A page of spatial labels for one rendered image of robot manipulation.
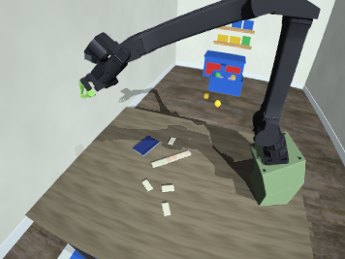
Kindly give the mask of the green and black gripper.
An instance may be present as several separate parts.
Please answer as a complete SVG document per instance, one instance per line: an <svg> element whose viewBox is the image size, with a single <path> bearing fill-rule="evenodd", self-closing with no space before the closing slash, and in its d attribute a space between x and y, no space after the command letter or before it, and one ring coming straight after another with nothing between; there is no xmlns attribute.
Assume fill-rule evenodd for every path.
<svg viewBox="0 0 345 259"><path fill-rule="evenodd" d="M118 79L116 76L110 75L107 70L105 69L105 63L103 65L104 67L104 74L98 78L98 80L95 79L95 77L92 75L92 73L87 74L84 78L81 78L79 80L79 86L80 86L80 96L81 98L86 98L86 97L92 97L95 95L95 93L92 90L91 85L89 84L90 82L93 83L94 88L96 91L99 91L103 88L109 88L113 85L118 84ZM111 81L112 80L112 81ZM83 95L83 90L86 90L85 95Z"/></svg>

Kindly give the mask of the blue flat rectangular pad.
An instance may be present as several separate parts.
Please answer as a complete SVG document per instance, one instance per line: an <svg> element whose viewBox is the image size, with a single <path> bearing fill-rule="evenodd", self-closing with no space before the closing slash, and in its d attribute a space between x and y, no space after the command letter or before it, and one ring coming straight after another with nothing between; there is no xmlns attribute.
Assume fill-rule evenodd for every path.
<svg viewBox="0 0 345 259"><path fill-rule="evenodd" d="M151 151L158 144L160 144L160 142L147 136L144 140L142 140L140 143L134 146L133 150L137 152L138 154L140 154L141 156L145 156L149 151Z"/></svg>

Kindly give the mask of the white domino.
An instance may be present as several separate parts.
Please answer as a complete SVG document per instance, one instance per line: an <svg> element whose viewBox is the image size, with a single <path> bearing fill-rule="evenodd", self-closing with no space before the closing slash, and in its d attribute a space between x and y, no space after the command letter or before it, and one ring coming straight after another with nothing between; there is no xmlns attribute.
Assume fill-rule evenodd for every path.
<svg viewBox="0 0 345 259"><path fill-rule="evenodd" d="M161 160L159 160L159 161L151 163L151 165L153 168L155 168L155 167L163 165L163 162Z"/></svg>
<svg viewBox="0 0 345 259"><path fill-rule="evenodd" d="M188 151L185 151L185 152L180 153L180 155L182 156L182 158L184 158L184 157L186 157L186 156L191 155L191 153L190 153L190 151L188 150Z"/></svg>
<svg viewBox="0 0 345 259"><path fill-rule="evenodd" d="M174 191L173 185L164 185L162 186L162 192Z"/></svg>
<svg viewBox="0 0 345 259"><path fill-rule="evenodd" d="M163 162L163 165L165 165L165 164L167 164L167 163L172 162L173 160L172 160L171 157L168 157L168 158L162 159L161 161Z"/></svg>
<svg viewBox="0 0 345 259"><path fill-rule="evenodd" d="M164 216L171 215L168 203L162 204L162 208L163 208Z"/></svg>
<svg viewBox="0 0 345 259"><path fill-rule="evenodd" d="M175 161L175 160L178 160L178 159L182 158L182 156L179 153L177 155L171 156L171 158L172 158L172 161Z"/></svg>
<svg viewBox="0 0 345 259"><path fill-rule="evenodd" d="M148 180L145 180L142 182L143 186L145 187L145 189L148 191L152 190L152 186L150 185L150 183L148 182Z"/></svg>

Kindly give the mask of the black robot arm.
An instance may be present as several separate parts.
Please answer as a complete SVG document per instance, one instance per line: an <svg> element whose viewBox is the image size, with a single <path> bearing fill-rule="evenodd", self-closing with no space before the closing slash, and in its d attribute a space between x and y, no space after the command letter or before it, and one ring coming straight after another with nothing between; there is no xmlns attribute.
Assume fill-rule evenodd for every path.
<svg viewBox="0 0 345 259"><path fill-rule="evenodd" d="M169 44L257 16L282 16L266 96L260 110L253 115L253 138L264 147L265 165L288 164L286 139L278 122L308 30L320 11L308 0L221 0L139 32L121 44L102 32L88 44L84 59L97 64L91 71L96 80L105 72L104 63L107 72L117 76L128 62Z"/></svg>

